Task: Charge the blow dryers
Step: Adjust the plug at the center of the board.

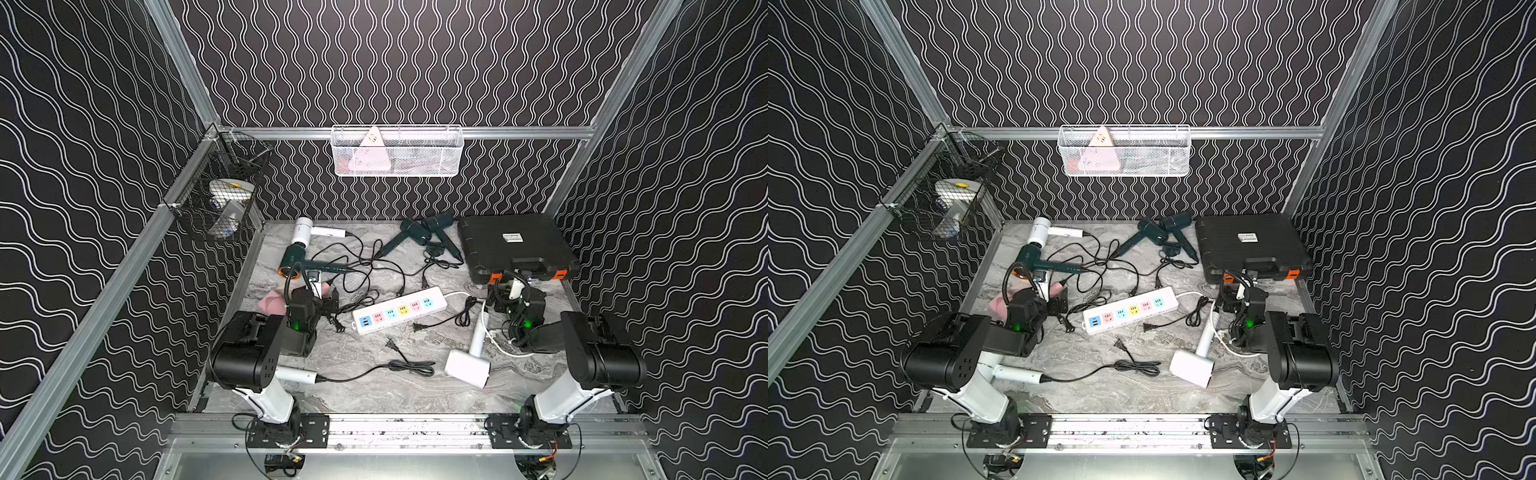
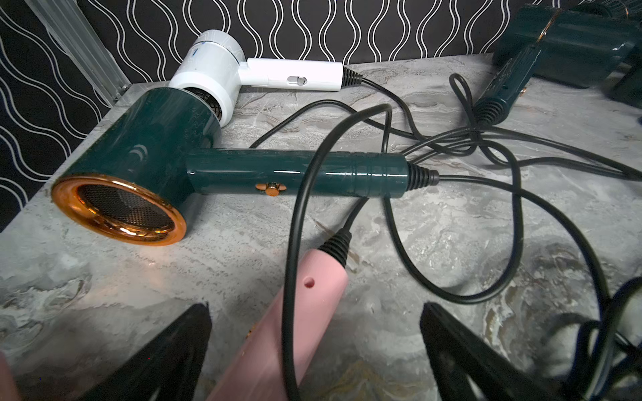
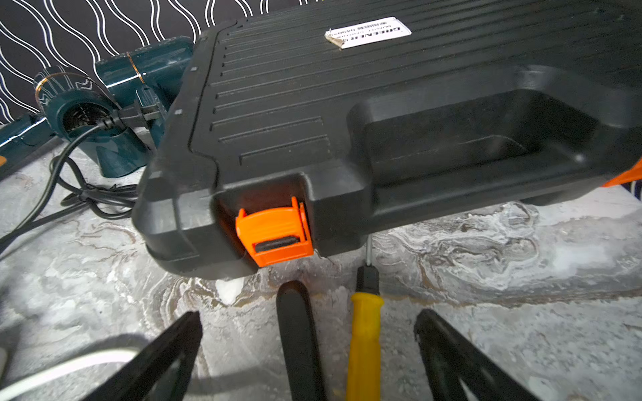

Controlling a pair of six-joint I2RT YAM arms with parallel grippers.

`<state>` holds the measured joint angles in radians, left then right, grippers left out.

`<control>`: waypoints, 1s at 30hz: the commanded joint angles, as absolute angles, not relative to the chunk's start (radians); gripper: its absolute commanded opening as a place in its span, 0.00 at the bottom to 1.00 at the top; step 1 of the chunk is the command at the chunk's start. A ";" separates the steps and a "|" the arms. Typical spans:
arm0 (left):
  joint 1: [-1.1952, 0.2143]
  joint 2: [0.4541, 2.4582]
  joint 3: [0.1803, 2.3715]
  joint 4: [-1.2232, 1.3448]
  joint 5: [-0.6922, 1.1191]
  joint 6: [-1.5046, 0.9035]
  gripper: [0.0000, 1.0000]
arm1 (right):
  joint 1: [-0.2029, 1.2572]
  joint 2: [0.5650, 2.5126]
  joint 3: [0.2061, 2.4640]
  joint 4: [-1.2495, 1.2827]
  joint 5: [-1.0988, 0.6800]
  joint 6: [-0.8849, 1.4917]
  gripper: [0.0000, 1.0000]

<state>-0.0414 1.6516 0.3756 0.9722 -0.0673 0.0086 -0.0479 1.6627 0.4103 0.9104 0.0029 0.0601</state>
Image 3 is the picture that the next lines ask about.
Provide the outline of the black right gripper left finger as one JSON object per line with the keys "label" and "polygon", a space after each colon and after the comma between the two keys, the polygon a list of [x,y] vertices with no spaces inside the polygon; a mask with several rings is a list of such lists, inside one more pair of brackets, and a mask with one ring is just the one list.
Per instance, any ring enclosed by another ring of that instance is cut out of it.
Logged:
{"label": "black right gripper left finger", "polygon": [[202,340],[199,312],[186,312],[86,400],[182,400]]}

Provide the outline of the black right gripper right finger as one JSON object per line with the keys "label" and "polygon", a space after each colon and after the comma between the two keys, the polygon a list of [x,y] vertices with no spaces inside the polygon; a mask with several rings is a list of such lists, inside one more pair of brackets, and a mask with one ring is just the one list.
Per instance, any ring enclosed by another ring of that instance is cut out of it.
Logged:
{"label": "black right gripper right finger", "polygon": [[432,309],[422,310],[414,334],[434,400],[535,400]]}

